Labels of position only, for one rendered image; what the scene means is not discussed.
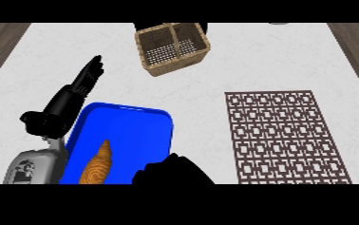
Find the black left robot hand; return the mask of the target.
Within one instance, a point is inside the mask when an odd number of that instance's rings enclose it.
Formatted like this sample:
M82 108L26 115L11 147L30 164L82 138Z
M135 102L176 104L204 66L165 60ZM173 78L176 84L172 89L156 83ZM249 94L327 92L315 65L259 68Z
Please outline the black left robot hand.
M85 100L104 74L104 63L98 55L85 65L71 84L67 84L51 99L43 112L27 111L20 120L26 131L35 136L60 139L71 130Z

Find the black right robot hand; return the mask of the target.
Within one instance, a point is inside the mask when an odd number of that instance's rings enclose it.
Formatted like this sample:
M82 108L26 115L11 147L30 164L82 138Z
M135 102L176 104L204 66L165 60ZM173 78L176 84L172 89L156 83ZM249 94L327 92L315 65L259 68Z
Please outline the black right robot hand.
M162 162L148 163L132 179L133 185L213 185L209 175L188 157L173 153Z

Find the brown patterned placemat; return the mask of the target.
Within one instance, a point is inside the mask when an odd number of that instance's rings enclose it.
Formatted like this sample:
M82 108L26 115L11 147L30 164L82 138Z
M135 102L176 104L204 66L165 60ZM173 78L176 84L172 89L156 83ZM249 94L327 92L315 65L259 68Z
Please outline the brown patterned placemat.
M311 90L225 94L241 184L351 184Z

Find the wicker basket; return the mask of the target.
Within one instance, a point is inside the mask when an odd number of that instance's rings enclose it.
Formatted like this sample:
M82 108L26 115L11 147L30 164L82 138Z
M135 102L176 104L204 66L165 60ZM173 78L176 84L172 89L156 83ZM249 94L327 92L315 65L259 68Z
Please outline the wicker basket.
M144 69L157 77L198 64L210 42L198 23L165 23L135 33Z

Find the blue rectangular tray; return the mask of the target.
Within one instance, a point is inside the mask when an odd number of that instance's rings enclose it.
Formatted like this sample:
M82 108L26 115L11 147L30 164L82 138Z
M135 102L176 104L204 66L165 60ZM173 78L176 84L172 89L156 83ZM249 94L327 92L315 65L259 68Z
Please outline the blue rectangular tray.
M148 163L170 154L173 119L165 110L91 103L79 115L67 142L68 165L61 184L77 184L104 141L110 141L113 166L105 184L131 184Z

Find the orange croissant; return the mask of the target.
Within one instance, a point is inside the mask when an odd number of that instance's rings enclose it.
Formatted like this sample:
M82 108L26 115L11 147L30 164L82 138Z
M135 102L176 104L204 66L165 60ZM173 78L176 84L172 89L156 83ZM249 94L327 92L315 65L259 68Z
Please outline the orange croissant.
M79 179L80 184L102 184L107 180L113 166L113 150L110 140L105 140L83 169Z

